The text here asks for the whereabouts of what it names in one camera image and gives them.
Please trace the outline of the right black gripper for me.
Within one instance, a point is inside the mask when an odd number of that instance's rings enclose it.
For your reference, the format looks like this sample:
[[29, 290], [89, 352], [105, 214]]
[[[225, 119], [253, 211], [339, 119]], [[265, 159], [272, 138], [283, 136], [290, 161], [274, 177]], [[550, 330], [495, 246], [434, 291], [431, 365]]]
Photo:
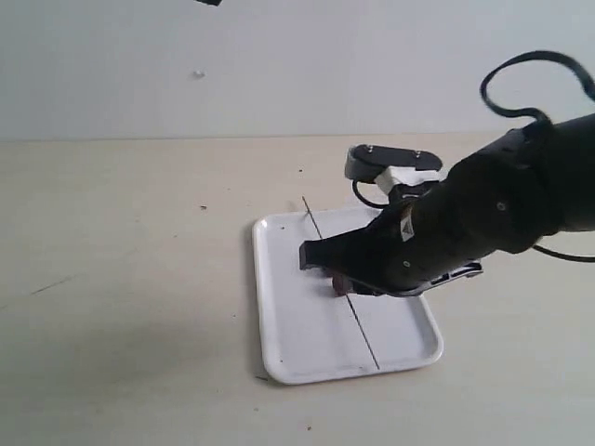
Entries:
[[368, 225], [298, 249], [300, 270], [329, 269], [345, 275], [350, 294], [409, 297], [483, 273], [479, 259], [462, 259], [434, 242], [403, 240], [411, 218], [381, 213]]

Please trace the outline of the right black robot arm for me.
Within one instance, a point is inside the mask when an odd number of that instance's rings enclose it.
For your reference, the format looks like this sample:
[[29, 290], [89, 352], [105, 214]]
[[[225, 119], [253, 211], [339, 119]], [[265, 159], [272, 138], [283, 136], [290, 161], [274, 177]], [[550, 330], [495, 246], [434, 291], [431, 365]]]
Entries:
[[365, 227], [299, 249], [340, 294], [407, 297], [559, 232], [594, 228], [594, 119], [531, 124], [444, 170], [427, 151], [359, 145], [345, 175], [387, 196]]

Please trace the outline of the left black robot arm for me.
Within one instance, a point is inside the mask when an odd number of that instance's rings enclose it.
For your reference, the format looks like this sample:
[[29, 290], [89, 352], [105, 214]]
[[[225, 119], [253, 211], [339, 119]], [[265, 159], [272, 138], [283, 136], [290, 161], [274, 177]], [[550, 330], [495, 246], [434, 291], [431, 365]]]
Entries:
[[218, 7], [221, 4], [222, 0], [196, 0], [196, 2], [211, 7]]

